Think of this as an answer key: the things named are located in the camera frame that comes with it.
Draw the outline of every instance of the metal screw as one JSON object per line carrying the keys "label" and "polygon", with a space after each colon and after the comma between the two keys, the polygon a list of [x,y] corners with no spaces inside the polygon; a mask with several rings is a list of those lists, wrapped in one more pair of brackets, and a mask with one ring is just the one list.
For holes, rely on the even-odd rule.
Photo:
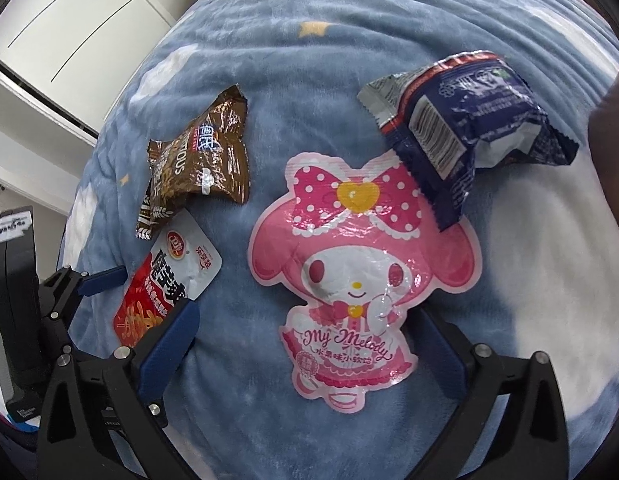
{"label": "metal screw", "polygon": [[483,343],[479,343],[474,346],[474,352],[478,357],[482,357],[483,359],[487,359],[492,354],[492,349]]}
{"label": "metal screw", "polygon": [[58,359],[56,359],[58,366],[67,366],[70,361],[71,355],[69,354],[62,354]]}
{"label": "metal screw", "polygon": [[545,352],[536,352],[536,361],[542,365],[546,365],[549,362],[549,356]]}
{"label": "metal screw", "polygon": [[113,356],[116,359],[127,359],[131,354],[131,348],[128,346],[119,346],[113,351]]}

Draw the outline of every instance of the pink bow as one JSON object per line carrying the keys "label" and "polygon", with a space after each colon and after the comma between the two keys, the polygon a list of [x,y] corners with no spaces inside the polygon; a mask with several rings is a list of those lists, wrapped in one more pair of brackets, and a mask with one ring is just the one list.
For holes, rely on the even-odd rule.
{"label": "pink bow", "polygon": [[349,318],[347,328],[349,330],[355,330],[359,332],[362,328],[362,322],[365,322],[365,328],[367,328],[367,310],[369,303],[361,305],[363,312],[360,316],[354,317],[350,314],[350,305],[344,301],[334,301],[334,320],[342,321]]}
{"label": "pink bow", "polygon": [[420,190],[398,159],[380,174],[347,180],[319,166],[304,166],[295,173],[293,187],[294,234],[323,234],[351,215],[366,215],[373,225],[394,238],[420,236]]}

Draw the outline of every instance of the bed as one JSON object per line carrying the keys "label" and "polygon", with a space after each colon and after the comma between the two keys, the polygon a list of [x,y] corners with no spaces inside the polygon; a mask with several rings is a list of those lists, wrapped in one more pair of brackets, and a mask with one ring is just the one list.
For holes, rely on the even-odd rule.
{"label": "bed", "polygon": [[[148,140],[174,139],[238,84],[249,106],[252,193],[243,206],[207,197],[188,207],[223,266],[198,299],[196,344],[165,394],[169,435],[202,478],[402,479],[434,441],[455,403],[425,366],[368,392],[355,414],[297,394],[278,327],[303,302],[289,286],[256,279],[248,245],[259,217],[288,191],[290,158],[317,152],[363,168],[386,152],[356,99],[365,83],[485,48],[505,56],[580,150],[570,167],[480,176],[466,217],[482,274],[466,292],[436,290],[431,299],[473,342],[507,355],[547,351],[567,414],[571,476],[596,452],[619,410],[619,229],[587,146],[589,114],[619,70],[606,22],[581,0],[200,0],[106,120],[62,264],[138,268],[151,245],[134,232]],[[105,356],[119,345],[112,319],[124,292],[83,301],[71,327],[80,348]]]}

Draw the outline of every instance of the red circular logo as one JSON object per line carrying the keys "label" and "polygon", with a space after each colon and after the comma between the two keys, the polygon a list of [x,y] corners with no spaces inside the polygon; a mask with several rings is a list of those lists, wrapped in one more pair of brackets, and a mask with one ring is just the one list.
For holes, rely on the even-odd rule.
{"label": "red circular logo", "polygon": [[169,231],[167,249],[174,260],[180,260],[185,255],[185,240],[176,231]]}

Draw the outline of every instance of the yellow star pattern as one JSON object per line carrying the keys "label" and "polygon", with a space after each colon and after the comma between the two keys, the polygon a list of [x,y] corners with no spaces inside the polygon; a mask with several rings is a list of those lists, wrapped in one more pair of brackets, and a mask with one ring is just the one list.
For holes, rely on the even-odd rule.
{"label": "yellow star pattern", "polygon": [[300,24],[300,31],[298,33],[299,38],[304,38],[305,36],[324,36],[327,32],[327,27],[330,25],[334,25],[334,23],[329,22],[302,22]]}

